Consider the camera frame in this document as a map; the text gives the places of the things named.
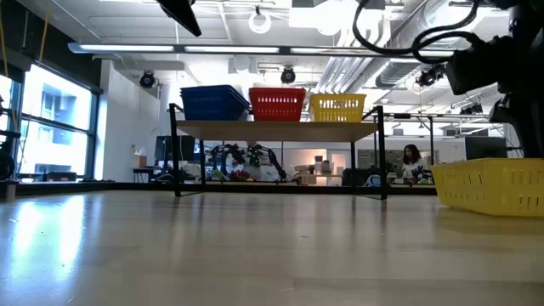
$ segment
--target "blue basket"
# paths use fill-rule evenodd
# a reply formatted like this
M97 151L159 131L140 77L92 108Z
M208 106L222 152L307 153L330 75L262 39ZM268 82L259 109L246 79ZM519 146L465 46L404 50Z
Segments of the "blue basket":
M232 86L182 88L185 120L238 121L250 104Z

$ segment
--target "wooden floor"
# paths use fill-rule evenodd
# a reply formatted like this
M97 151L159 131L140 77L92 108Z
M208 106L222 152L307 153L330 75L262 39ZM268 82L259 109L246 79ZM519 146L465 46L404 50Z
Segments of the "wooden floor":
M112 191L0 204L0 305L544 305L544 220L435 197Z

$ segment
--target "woman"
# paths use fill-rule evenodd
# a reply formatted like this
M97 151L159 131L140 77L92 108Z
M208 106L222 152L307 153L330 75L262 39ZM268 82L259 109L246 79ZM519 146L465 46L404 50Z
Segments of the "woman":
M427 164L425 164L425 161L422 159L422 155L413 144L408 144L405 147L405 155L402 158L402 162L404 163L402 168L404 169L405 178L411 178L412 170L416 170L418 167L428 170Z

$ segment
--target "black cable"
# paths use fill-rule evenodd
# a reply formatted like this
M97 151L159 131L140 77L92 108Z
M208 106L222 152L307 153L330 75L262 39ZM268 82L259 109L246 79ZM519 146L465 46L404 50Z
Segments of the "black cable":
M425 60L430 61L429 58L422 57L418 52L422 48L427 47L428 45L432 43L436 43L437 41L449 38L449 37L462 37L467 39L469 42L475 42L478 37L473 34L466 31L453 31L448 33L439 34L435 37L431 37L425 41L422 42L422 39L432 33L439 32L439 31L449 31L449 30L455 30L461 27L464 27L468 24L470 24L474 18L476 17L476 11L478 10L479 1L480 0L473 0L473 6L468 14L467 17L465 17L463 20L453 24L453 25L442 25L442 26L436 26L434 28L427 29L423 33L419 34L416 39L417 41L414 41L414 43L409 48L382 48L378 47L375 44L367 41L359 31L359 28L357 27L357 20L360 17L360 13L362 12L363 8L368 4L370 0L362 0L359 5L357 6L357 9L355 10L355 17L354 17L354 23L352 26L352 31L354 33L355 38L357 41L363 45L363 47L368 48L372 52L376 52L378 54L383 55L390 55L390 56L399 56L399 55L407 55L407 54L414 54L414 56L419 57L418 60Z

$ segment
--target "plastic basket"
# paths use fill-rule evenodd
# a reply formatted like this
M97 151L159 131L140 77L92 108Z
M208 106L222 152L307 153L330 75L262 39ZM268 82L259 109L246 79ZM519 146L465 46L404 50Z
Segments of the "plastic basket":
M489 158L433 166L440 201L496 216L544 217L544 160Z
M302 88L251 88L255 121L298 122L306 90Z
M310 113L315 122L361 122L365 94L314 94Z
M243 120L250 107L230 85L182 88L181 99L185 120Z

